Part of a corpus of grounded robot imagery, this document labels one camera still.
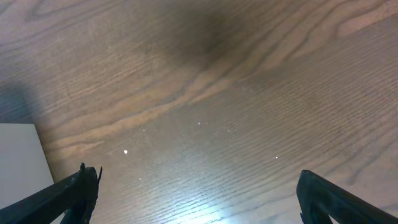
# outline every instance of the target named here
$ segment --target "wooden surface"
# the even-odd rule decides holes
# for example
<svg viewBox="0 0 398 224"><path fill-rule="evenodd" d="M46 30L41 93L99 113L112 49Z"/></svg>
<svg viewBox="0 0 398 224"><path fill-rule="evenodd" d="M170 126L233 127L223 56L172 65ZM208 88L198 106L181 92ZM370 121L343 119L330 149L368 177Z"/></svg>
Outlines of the wooden surface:
<svg viewBox="0 0 398 224"><path fill-rule="evenodd" d="M398 215L397 1L2 1L0 122L92 223L300 223L302 169Z"/></svg>

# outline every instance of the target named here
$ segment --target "wood grain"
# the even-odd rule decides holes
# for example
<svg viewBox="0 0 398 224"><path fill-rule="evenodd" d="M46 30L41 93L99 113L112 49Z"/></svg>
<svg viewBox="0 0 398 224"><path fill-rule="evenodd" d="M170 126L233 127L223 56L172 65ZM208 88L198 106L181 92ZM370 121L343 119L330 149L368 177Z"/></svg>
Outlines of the wood grain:
<svg viewBox="0 0 398 224"><path fill-rule="evenodd" d="M0 122L35 123L55 180L104 167L93 223L298 223L302 169L397 215L396 12L4 1Z"/></svg>

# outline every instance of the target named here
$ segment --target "wooden table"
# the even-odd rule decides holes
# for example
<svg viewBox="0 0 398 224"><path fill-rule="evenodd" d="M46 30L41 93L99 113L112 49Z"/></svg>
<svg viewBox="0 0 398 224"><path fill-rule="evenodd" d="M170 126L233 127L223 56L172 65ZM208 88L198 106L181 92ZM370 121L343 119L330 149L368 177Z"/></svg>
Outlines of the wooden table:
<svg viewBox="0 0 398 224"><path fill-rule="evenodd" d="M310 169L398 215L398 1L0 3L0 122L92 223L300 223Z"/></svg>

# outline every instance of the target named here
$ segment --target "white object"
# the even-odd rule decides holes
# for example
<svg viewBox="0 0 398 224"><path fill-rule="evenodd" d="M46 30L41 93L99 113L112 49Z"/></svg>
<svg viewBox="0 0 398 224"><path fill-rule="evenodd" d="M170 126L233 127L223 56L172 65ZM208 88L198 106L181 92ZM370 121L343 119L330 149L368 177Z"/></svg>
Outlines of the white object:
<svg viewBox="0 0 398 224"><path fill-rule="evenodd" d="M0 208L54 184L33 124L0 124ZM60 223L60 215L52 223Z"/></svg>

